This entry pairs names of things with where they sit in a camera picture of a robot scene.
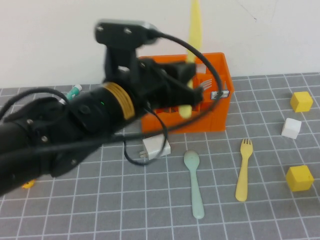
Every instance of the black screw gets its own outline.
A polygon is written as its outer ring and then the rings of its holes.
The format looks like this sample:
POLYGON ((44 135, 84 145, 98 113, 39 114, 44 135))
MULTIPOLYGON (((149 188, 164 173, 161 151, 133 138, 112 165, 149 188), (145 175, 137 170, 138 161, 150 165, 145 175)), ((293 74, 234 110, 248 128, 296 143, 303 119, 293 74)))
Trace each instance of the black screw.
POLYGON ((89 108, 87 105, 81 105, 81 106, 79 107, 79 112, 82 113, 82 114, 84 114, 84 115, 88 115, 88 114, 91 113, 91 110, 90 110, 90 108, 89 108))

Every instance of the spoon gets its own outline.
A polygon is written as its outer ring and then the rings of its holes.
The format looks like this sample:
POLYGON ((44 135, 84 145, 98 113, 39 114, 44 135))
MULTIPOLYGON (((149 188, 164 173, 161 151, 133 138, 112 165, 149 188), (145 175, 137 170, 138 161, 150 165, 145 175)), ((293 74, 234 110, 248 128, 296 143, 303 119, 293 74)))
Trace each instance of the spoon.
POLYGON ((197 168, 199 166, 199 155, 192 150, 188 150, 184 154, 184 164, 190 171, 191 179, 191 201, 192 214, 196 219, 202 219, 205 216, 204 205, 200 194, 200 189, 197 180, 197 168))

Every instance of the white plug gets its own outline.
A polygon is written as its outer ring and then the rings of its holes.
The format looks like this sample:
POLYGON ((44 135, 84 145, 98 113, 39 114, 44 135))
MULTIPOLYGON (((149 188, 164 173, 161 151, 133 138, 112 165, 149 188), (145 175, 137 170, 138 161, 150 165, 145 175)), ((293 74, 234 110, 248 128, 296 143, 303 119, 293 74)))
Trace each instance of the white plug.
MULTIPOLYGON (((154 159, 157 154, 160 152, 161 147, 163 145, 165 136, 163 134, 148 137, 142 140, 144 151, 140 152, 141 158, 148 158, 149 160, 154 159)), ((168 155, 171 153, 171 147, 169 145, 168 140, 166 140, 163 152, 159 157, 164 155, 168 155)))

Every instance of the orange plastic basket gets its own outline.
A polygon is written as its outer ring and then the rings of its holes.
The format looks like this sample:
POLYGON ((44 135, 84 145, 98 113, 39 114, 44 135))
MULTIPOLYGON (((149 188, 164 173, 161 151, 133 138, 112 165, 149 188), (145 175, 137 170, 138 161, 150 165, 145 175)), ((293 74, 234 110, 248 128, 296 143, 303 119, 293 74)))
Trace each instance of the orange plastic basket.
MULTIPOLYGON (((226 120, 230 105, 230 99, 232 94, 234 93, 234 85, 229 73, 227 61, 225 55, 222 52, 204 53, 203 55, 217 70, 222 81, 222 87, 224 90, 229 90, 229 96, 226 98, 221 98, 220 103, 214 111, 204 116, 199 121, 176 130, 175 133, 221 132, 226 129, 226 120)), ((186 55, 148 56, 148 58, 154 59, 157 63, 185 61, 186 57, 186 55)), ((195 63, 202 64, 199 59, 196 59, 195 63)), ((212 92, 218 90, 218 86, 214 80, 214 77, 208 69, 206 69, 205 73, 197 73, 193 78, 194 88, 209 79, 212 79, 212 87, 204 91, 203 102, 192 109, 191 117, 196 116, 200 111, 206 109, 210 104, 212 104, 212 92)), ((168 127, 185 121, 185 119, 180 116, 178 107, 156 109, 155 112, 168 127)), ((159 121, 155 118, 155 116, 151 114, 147 114, 146 116, 144 116, 141 120, 141 123, 143 132, 159 130, 162 128, 159 121)))

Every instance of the gray grid mat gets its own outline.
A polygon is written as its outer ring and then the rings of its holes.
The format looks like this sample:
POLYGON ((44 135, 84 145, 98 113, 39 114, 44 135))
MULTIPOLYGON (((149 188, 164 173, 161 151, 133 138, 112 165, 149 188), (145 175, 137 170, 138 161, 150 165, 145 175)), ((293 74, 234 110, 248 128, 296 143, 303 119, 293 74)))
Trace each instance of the gray grid mat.
MULTIPOLYGON (((234 77, 233 84, 225 132, 171 135, 172 154, 146 168, 123 160, 122 144, 103 146, 68 174, 53 180, 44 176, 31 189, 0 198, 0 240, 320 239, 319 73, 234 77), (292 92, 301 91, 314 99, 311 111, 303 114, 290 106, 292 92), (280 136, 285 118, 302 121, 296 140, 280 136), (248 137, 254 155, 248 199, 240 203, 235 199, 240 144, 248 137), (200 155, 201 220, 192 216, 190 177, 182 158, 188 149, 200 155), (292 193, 285 174, 303 164, 314 185, 292 193)), ((93 87, 83 86, 84 91, 93 87)), ((0 105, 23 90, 2 89, 0 105)), ((135 123, 123 132, 139 130, 135 123)), ((133 157, 139 157, 141 144, 129 144, 133 157)))

